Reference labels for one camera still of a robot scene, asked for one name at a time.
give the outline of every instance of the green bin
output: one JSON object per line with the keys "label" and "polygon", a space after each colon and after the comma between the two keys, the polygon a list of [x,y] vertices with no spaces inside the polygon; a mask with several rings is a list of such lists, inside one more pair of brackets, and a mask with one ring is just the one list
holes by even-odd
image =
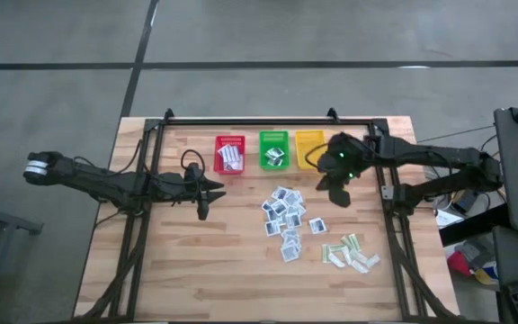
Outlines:
{"label": "green bin", "polygon": [[[267,164],[269,158],[265,153],[272,148],[279,148],[285,152],[283,163],[280,166]],[[259,165],[264,170],[283,170],[289,166],[289,134],[286,130],[264,130],[259,132]]]}

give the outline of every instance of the yellow bin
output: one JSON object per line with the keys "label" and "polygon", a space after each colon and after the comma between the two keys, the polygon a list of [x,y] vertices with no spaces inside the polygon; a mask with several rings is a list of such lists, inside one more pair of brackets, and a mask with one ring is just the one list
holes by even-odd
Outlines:
{"label": "yellow bin", "polygon": [[[305,160],[305,156],[311,149],[325,144],[325,137],[322,130],[297,130],[295,131],[295,146],[297,148],[297,163],[302,169],[315,169]],[[325,153],[327,146],[315,150],[309,156],[309,161],[317,164],[317,161]]]}

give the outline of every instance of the wooden table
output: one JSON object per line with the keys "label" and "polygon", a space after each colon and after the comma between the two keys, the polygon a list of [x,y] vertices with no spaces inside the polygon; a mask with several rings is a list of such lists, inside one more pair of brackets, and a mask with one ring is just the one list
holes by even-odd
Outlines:
{"label": "wooden table", "polygon": [[[131,159],[144,120],[121,121],[113,170]],[[409,117],[388,117],[388,125],[392,136],[415,142]],[[315,191],[320,175],[297,167],[294,131],[309,129],[324,129],[326,140],[338,131],[360,138],[367,132],[362,126],[341,125],[165,126],[160,172],[183,173],[180,156],[186,149],[196,149],[205,159],[205,175],[225,184],[227,195],[210,206],[206,221],[197,219],[196,206],[190,203],[154,205],[136,320],[400,320],[375,171],[367,170],[346,187],[351,207],[334,206],[327,193]],[[258,133],[262,130],[289,131],[291,163],[287,170],[266,172],[258,166]],[[228,134],[246,136],[246,171],[242,175],[212,171],[215,137]],[[423,182],[423,169],[403,166],[399,178],[402,183]],[[288,264],[281,260],[281,238],[265,235],[260,207],[277,185],[300,190],[308,210],[300,229],[301,258]],[[114,212],[114,207],[105,204],[99,219]],[[310,233],[308,220],[316,217],[324,219],[327,233]],[[433,213],[417,209],[410,222],[421,275],[443,304],[458,313]],[[124,223],[121,215],[95,231],[75,315],[89,310],[113,278]],[[351,233],[357,235],[363,254],[377,253],[381,258],[368,274],[321,262],[322,244],[340,244],[339,239]],[[412,303],[410,288],[407,295]],[[126,298],[124,289],[123,307]]]}

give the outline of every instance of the concrete floor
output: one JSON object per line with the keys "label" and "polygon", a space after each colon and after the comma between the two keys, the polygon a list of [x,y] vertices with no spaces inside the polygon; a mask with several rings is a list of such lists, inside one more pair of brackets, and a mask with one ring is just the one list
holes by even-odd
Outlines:
{"label": "concrete floor", "polygon": [[[0,0],[0,63],[130,62],[149,0]],[[518,59],[518,0],[161,0],[146,61]],[[0,322],[71,315],[97,203],[26,184],[30,151],[105,166],[127,70],[0,71],[0,210],[20,234],[0,281]],[[143,71],[132,116],[410,115],[417,138],[487,126],[518,106],[518,67]],[[438,139],[480,146],[492,129]],[[496,149],[491,144],[489,150]],[[495,296],[456,281],[461,313],[496,320]]]}

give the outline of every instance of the plastic bin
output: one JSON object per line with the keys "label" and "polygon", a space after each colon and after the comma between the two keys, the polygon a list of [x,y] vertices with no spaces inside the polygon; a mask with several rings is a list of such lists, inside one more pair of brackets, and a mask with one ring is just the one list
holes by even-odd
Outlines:
{"label": "plastic bin", "polygon": [[[305,156],[311,149],[325,144],[325,136],[322,130],[297,130],[295,131],[295,145],[297,146],[297,163],[301,169],[315,169],[305,160]],[[326,145],[315,150],[309,156],[309,161],[317,164],[317,161],[325,153]]]}
{"label": "plastic bin", "polygon": [[[280,166],[267,164],[269,158],[265,153],[272,148],[279,148],[285,152],[283,163]],[[289,166],[289,134],[286,130],[264,130],[259,132],[259,165],[264,170],[283,170]]]}
{"label": "plastic bin", "polygon": [[[218,153],[219,149],[226,145],[237,147],[239,154],[243,158],[242,170],[224,170],[223,157]],[[213,171],[220,175],[240,175],[245,171],[245,136],[218,136],[215,138],[215,162],[213,163]]]}

